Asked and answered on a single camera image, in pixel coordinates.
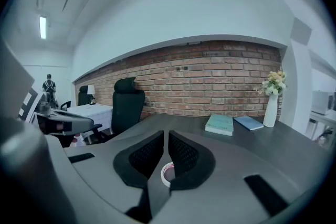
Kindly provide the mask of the white side table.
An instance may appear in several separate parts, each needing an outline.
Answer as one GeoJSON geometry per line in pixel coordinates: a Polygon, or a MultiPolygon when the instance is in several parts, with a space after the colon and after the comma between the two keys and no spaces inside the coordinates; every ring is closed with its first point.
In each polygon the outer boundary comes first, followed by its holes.
{"type": "Polygon", "coordinates": [[[317,124],[323,123],[325,127],[332,128],[332,133],[328,137],[327,145],[331,147],[334,144],[334,139],[336,138],[336,111],[330,110],[326,115],[322,115],[316,112],[310,113],[310,119],[314,121],[314,127],[312,129],[311,134],[309,134],[309,138],[312,140],[314,138],[314,134],[317,129],[317,124]]]}

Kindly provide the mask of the teal book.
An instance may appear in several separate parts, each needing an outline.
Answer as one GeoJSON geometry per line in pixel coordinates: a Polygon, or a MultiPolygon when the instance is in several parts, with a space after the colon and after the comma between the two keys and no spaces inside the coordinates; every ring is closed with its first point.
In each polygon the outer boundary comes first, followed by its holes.
{"type": "Polygon", "coordinates": [[[205,131],[232,136],[234,131],[233,118],[226,115],[212,114],[205,125],[205,131]]]}

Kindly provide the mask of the pale flower bunch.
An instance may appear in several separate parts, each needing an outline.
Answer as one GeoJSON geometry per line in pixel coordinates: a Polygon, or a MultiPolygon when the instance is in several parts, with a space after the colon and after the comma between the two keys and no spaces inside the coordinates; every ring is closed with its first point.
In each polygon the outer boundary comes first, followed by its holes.
{"type": "Polygon", "coordinates": [[[287,75],[284,71],[271,71],[260,86],[254,88],[259,94],[264,93],[267,96],[280,95],[283,93],[286,85],[287,75]]]}

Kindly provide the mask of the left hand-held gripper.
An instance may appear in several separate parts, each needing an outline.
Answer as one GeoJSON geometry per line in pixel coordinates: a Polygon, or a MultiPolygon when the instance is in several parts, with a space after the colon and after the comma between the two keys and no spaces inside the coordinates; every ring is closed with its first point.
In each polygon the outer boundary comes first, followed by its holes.
{"type": "Polygon", "coordinates": [[[52,110],[49,94],[31,88],[19,110],[18,118],[38,127],[46,135],[76,135],[93,131],[97,133],[102,124],[84,116],[63,110],[52,110]]]}

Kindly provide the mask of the white vase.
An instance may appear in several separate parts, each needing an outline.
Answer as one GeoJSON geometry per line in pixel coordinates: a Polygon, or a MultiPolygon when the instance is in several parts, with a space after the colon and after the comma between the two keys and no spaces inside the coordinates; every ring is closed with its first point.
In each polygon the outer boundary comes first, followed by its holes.
{"type": "Polygon", "coordinates": [[[265,127],[269,128],[274,127],[277,117],[277,110],[278,110],[278,95],[270,94],[263,120],[263,125],[265,127]]]}

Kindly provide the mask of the white box appliance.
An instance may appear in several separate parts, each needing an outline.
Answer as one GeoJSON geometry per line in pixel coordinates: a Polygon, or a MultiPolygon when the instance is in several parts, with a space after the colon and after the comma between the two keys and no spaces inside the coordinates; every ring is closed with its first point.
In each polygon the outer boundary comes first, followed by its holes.
{"type": "Polygon", "coordinates": [[[336,108],[336,92],[313,91],[311,111],[326,115],[336,108]]]}

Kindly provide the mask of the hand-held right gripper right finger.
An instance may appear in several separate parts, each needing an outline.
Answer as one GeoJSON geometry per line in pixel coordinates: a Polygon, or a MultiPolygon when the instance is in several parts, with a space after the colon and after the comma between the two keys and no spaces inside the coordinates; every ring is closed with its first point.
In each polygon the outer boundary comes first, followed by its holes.
{"type": "Polygon", "coordinates": [[[154,224],[287,224],[313,193],[237,145],[170,131],[168,150],[175,178],[154,224]]]}

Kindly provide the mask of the small table with checked cloth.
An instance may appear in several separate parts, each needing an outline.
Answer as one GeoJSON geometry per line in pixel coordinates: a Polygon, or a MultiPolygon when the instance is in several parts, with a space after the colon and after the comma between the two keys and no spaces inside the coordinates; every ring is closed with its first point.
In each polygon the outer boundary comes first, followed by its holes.
{"type": "MultiPolygon", "coordinates": [[[[112,107],[108,105],[95,104],[95,105],[81,105],[73,106],[67,109],[67,112],[84,116],[93,120],[94,124],[101,124],[102,127],[98,128],[98,131],[107,131],[107,134],[111,134],[111,120],[112,120],[112,107]]],[[[93,140],[93,131],[80,133],[80,135],[74,136],[71,147],[85,146],[91,144],[93,140]]]]}

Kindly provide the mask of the ceiling light panel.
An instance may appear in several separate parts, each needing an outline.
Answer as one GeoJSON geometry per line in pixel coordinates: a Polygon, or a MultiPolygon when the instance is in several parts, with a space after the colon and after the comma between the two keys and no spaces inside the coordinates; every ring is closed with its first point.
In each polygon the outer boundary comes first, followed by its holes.
{"type": "Polygon", "coordinates": [[[47,38],[47,18],[44,16],[40,16],[39,18],[39,31],[40,38],[45,40],[47,38]]]}

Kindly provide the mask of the tall black office chair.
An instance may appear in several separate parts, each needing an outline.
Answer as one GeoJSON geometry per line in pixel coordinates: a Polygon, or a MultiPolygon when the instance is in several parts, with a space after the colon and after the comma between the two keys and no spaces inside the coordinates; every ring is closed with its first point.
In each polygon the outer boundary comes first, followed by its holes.
{"type": "Polygon", "coordinates": [[[96,124],[92,129],[98,139],[95,143],[104,143],[139,123],[144,102],[145,92],[135,87],[135,77],[118,80],[112,95],[112,134],[99,132],[101,125],[96,124]]]}

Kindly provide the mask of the blue book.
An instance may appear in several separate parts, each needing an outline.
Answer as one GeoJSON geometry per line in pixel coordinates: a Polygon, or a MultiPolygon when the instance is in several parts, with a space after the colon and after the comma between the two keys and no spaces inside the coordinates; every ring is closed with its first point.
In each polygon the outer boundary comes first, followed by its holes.
{"type": "Polygon", "coordinates": [[[248,116],[235,117],[233,119],[250,131],[258,130],[264,127],[262,123],[248,116]]]}

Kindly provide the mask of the white shade table lamp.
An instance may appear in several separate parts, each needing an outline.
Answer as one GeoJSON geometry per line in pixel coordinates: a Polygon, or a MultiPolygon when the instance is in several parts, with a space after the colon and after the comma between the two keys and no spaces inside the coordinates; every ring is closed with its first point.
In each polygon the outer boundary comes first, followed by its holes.
{"type": "Polygon", "coordinates": [[[88,85],[87,87],[87,95],[90,96],[90,105],[95,105],[95,86],[94,85],[88,85]]]}

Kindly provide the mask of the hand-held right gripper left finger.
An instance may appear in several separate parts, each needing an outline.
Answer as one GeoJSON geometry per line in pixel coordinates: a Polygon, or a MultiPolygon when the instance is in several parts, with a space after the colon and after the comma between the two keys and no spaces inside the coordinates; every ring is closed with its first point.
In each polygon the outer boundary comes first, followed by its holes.
{"type": "Polygon", "coordinates": [[[88,188],[82,211],[107,207],[130,218],[152,218],[149,179],[164,153],[164,132],[150,131],[75,150],[68,159],[88,188]]]}

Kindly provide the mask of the grey wall panel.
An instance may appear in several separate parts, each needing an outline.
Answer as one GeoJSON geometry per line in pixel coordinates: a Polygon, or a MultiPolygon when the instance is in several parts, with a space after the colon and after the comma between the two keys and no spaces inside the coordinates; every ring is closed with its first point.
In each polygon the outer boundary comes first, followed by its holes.
{"type": "Polygon", "coordinates": [[[311,33],[312,29],[307,24],[296,17],[294,18],[290,39],[307,46],[311,33]]]}

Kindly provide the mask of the white tape roll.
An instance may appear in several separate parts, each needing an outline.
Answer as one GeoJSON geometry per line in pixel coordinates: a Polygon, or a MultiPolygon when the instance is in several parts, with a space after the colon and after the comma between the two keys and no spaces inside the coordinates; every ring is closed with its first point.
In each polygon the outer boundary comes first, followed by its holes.
{"type": "Polygon", "coordinates": [[[170,188],[172,180],[175,178],[175,169],[173,162],[165,164],[161,169],[161,181],[170,188]]]}

